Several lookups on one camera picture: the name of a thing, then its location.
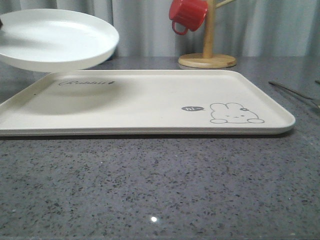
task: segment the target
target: gray countertop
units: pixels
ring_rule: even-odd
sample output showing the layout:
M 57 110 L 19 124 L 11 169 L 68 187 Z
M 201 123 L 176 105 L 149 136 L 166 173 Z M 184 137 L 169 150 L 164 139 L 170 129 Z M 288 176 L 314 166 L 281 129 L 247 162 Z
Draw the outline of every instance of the gray countertop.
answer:
M 320 57 L 237 60 L 228 70 L 291 112 L 292 130 L 2 137 L 0 239 L 319 239 L 320 111 L 268 81 L 320 97 Z M 120 57 L 92 69 L 180 68 Z M 0 102 L 44 75 L 0 63 Z

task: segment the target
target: curtain fold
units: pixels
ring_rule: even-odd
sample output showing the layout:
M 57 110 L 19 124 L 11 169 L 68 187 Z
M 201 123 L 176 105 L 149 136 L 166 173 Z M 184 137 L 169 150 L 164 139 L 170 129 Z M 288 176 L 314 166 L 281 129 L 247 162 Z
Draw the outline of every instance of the curtain fold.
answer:
M 35 8 L 78 11 L 118 30 L 118 56 L 200 53 L 204 24 L 176 35 L 172 0 L 0 0 L 0 14 Z M 232 56 L 320 56 L 320 0 L 237 0 L 216 10 L 215 53 Z

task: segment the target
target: white tray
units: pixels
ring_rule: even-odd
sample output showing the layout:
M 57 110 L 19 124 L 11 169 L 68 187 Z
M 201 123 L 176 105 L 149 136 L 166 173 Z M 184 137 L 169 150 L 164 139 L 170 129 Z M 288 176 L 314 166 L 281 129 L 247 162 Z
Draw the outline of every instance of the white tray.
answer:
M 81 12 L 28 9 L 0 15 L 0 61 L 38 72 L 69 72 L 102 63 L 119 34 L 106 21 Z
M 280 134 L 295 117 L 226 70 L 51 73 L 0 104 L 0 135 Z

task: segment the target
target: bunny illustration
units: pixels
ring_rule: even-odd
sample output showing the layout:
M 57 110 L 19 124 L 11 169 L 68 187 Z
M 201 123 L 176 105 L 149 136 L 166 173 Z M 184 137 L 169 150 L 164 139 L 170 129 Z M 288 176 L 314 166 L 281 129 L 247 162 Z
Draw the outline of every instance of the bunny illustration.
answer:
M 213 111 L 211 113 L 213 119 L 210 122 L 213 124 L 262 124 L 265 122 L 239 103 L 213 103 L 210 108 Z

